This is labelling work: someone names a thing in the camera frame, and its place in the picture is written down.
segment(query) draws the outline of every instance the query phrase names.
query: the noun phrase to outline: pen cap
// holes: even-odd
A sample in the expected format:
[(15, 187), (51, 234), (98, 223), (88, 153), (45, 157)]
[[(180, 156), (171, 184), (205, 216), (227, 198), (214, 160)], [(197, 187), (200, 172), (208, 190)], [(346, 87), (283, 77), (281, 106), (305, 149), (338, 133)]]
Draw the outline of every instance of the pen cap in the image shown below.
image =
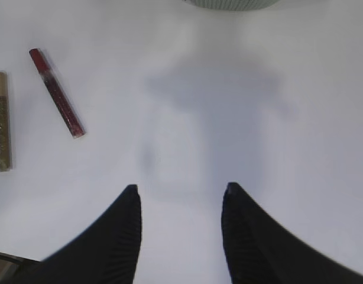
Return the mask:
[(42, 52), (39, 49), (31, 49), (29, 51), (30, 56), (33, 59), (35, 66), (40, 74), (50, 70), (48, 63), (46, 62)]
[(7, 74), (0, 72), (0, 96), (7, 96)]

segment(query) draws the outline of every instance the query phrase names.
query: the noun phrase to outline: red glitter glue pen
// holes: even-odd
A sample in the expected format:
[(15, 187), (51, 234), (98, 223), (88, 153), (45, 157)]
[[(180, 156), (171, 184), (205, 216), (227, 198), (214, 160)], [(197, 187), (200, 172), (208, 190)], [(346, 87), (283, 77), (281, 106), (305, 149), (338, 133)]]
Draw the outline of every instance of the red glitter glue pen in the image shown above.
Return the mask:
[(49, 64), (46, 62), (46, 59), (42, 55), (41, 51), (39, 51), (39, 49), (32, 49), (29, 51), (29, 54), (32, 57), (33, 62), (37, 67), (47, 90), (50, 93), (50, 96), (61, 113), (61, 116), (69, 128), (73, 138), (83, 136), (85, 131), (80, 125), (80, 122), (77, 119), (65, 95), (63, 94), (63, 91), (59, 87), (57, 79), (54, 77), (53, 72), (51, 71)]

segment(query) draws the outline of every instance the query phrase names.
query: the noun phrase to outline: round green container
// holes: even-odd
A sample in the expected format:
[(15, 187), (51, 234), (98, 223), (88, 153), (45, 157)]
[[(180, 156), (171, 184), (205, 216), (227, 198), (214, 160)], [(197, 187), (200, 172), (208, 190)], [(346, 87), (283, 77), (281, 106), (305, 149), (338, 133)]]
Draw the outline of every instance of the round green container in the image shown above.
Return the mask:
[(191, 0), (202, 8), (227, 11), (249, 11), (263, 9), (275, 4), (278, 0)]

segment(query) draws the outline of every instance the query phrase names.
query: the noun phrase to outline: white table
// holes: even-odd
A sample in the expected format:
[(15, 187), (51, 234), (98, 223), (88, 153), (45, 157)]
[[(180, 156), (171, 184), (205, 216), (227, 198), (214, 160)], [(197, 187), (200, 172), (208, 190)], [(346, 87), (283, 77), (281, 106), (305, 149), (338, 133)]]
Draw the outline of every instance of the white table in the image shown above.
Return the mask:
[[(85, 137), (61, 120), (34, 47)], [(237, 181), (296, 236), (363, 273), (363, 0), (249, 13), (4, 0), (0, 70), (14, 159), (0, 173), (0, 251), (41, 260), (137, 183), (136, 282), (229, 283), (221, 199)]]

